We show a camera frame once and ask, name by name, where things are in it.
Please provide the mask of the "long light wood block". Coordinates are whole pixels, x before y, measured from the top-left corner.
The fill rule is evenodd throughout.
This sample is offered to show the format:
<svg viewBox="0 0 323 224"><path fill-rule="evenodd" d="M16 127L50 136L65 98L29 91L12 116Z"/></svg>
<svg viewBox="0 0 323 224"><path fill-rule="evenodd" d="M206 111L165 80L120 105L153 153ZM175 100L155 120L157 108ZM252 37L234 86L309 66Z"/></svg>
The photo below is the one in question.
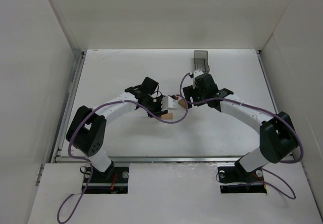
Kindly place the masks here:
<svg viewBox="0 0 323 224"><path fill-rule="evenodd" d="M173 114L172 113L167 113L161 116L162 120L172 120L173 119Z"/></svg>

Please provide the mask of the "tan wood block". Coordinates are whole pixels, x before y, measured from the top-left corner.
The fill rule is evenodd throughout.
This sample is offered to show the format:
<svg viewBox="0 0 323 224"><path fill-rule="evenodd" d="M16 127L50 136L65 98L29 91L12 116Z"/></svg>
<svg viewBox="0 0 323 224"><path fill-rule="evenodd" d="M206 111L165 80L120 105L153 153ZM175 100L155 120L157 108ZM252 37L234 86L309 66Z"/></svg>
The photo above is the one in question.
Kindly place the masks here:
<svg viewBox="0 0 323 224"><path fill-rule="evenodd" d="M185 100L184 99L180 99L178 101L178 105L180 105L182 108L186 108L186 102L185 102Z"/></svg>

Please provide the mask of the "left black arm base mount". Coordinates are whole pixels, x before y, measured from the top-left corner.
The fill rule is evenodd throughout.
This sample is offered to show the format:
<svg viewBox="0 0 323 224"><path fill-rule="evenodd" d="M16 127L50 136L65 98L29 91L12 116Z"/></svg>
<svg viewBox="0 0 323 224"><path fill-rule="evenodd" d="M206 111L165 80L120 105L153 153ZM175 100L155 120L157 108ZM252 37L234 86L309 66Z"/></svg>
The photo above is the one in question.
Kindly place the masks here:
<svg viewBox="0 0 323 224"><path fill-rule="evenodd" d="M129 175L129 165L116 165L108 178L94 169L85 194L127 194Z"/></svg>

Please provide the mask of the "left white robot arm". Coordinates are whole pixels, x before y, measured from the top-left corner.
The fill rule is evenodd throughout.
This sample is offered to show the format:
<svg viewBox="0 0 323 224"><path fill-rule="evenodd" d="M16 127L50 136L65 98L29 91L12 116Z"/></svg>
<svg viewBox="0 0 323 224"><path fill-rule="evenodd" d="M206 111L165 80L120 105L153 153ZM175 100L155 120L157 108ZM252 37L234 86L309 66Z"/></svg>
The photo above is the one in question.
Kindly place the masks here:
<svg viewBox="0 0 323 224"><path fill-rule="evenodd" d="M103 140L106 125L120 116L136 110L140 105L148 109L148 116L161 117L168 113L169 97L155 94L159 83L146 77L140 85L131 86L109 101L109 105L102 107L95 113L92 108L81 106L67 131L66 140L79 149L90 160L105 179L110 178L114 171L114 162L103 150Z"/></svg>

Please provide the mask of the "smoky transparent plastic bin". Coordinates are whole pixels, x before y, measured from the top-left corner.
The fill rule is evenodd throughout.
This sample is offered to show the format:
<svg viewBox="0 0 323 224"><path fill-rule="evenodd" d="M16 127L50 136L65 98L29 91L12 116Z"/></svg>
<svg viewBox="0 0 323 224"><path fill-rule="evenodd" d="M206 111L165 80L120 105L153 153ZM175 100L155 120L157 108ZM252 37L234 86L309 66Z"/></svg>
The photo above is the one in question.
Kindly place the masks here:
<svg viewBox="0 0 323 224"><path fill-rule="evenodd" d="M195 50L194 51L194 70L201 70L204 73L210 72L208 65L208 51L207 50Z"/></svg>

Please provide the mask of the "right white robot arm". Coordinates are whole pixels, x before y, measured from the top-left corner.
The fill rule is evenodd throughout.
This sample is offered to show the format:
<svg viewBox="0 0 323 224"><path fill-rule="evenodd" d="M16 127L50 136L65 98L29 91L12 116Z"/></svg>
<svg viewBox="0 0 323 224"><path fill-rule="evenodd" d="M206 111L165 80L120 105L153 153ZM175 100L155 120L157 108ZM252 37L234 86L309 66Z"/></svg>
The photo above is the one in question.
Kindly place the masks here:
<svg viewBox="0 0 323 224"><path fill-rule="evenodd" d="M245 103L233 91L219 89L212 75L202 71L190 73L191 86L180 87L188 107L208 107L227 114L246 124L259 135L259 146L235 161L234 166L218 168L221 183L255 181L256 172L269 163L283 162L299 147L290 116L285 112L274 114Z"/></svg>

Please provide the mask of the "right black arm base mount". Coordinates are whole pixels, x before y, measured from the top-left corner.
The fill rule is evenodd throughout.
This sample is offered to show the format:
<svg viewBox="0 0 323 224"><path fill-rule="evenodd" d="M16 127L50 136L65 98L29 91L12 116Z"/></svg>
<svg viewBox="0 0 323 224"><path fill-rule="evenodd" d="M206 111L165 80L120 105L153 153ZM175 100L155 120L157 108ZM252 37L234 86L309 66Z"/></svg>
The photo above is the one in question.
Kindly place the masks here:
<svg viewBox="0 0 323 224"><path fill-rule="evenodd" d="M246 172L233 165L219 165L217 180L222 194L267 193L261 168Z"/></svg>

